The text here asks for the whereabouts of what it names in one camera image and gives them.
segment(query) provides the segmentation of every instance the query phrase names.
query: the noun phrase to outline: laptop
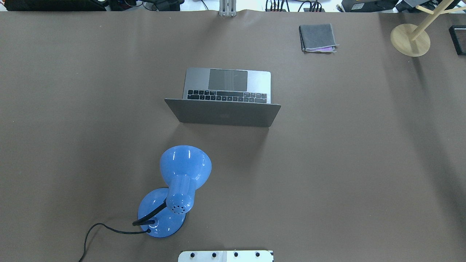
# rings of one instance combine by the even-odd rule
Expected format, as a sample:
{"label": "laptop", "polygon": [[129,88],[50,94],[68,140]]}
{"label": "laptop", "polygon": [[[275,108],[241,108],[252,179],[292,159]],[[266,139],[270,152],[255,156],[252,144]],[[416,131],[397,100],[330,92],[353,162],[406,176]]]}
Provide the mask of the laptop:
{"label": "laptop", "polygon": [[182,123],[270,127],[279,104],[271,103],[270,72],[188,68],[183,99],[165,102]]}

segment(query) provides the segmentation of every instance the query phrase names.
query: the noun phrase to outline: gray cloth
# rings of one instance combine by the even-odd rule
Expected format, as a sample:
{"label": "gray cloth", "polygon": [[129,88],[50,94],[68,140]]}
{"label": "gray cloth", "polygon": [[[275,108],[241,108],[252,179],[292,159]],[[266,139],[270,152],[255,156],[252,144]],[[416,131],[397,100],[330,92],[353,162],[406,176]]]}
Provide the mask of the gray cloth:
{"label": "gray cloth", "polygon": [[335,52],[335,36],[331,24],[300,25],[301,49],[307,52]]}

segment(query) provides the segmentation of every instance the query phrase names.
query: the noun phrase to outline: lamp base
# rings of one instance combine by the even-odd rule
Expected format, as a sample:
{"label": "lamp base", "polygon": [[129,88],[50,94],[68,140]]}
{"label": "lamp base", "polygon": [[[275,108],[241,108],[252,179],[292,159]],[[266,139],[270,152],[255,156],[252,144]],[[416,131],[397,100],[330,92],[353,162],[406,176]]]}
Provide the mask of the lamp base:
{"label": "lamp base", "polygon": [[[158,206],[162,205],[168,194],[168,188],[158,188],[147,194],[137,212],[137,218],[141,219]],[[150,236],[161,238],[167,237],[177,232],[185,222],[186,214],[175,214],[168,208],[164,208],[151,218],[155,221],[152,225],[141,225],[142,230],[150,229]]]}
{"label": "lamp base", "polygon": [[418,26],[413,24],[402,24],[391,31],[391,43],[403,55],[417,57],[424,55],[429,51],[429,48],[431,47],[431,39],[425,31],[422,31],[415,40],[409,40],[411,33],[417,27]]}

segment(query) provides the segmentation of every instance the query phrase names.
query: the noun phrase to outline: gray tabletop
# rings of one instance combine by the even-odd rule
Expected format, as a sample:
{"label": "gray tabletop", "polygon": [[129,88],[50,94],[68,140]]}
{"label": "gray tabletop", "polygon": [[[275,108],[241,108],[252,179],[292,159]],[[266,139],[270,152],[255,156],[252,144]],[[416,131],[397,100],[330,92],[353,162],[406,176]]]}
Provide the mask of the gray tabletop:
{"label": "gray tabletop", "polygon": [[[176,262],[182,250],[270,249],[275,261],[466,261],[466,59],[446,14],[429,52],[390,43],[425,14],[0,15],[0,261],[77,261],[88,228],[131,226],[193,145],[209,180],[173,236],[90,235],[85,261]],[[301,51],[332,23],[337,52]],[[270,128],[181,124],[188,67],[265,70]]]}

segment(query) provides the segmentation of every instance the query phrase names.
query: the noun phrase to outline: wooden round base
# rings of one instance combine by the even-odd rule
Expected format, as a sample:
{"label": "wooden round base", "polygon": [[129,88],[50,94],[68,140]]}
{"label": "wooden round base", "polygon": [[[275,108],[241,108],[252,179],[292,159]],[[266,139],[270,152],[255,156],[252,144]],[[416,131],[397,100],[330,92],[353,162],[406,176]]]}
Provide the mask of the wooden round base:
{"label": "wooden round base", "polygon": [[391,31],[391,43],[403,55],[421,56],[427,53],[429,47],[431,47],[431,39],[425,31],[422,31],[415,40],[409,40],[411,33],[417,27],[418,26],[412,24],[402,24]]}

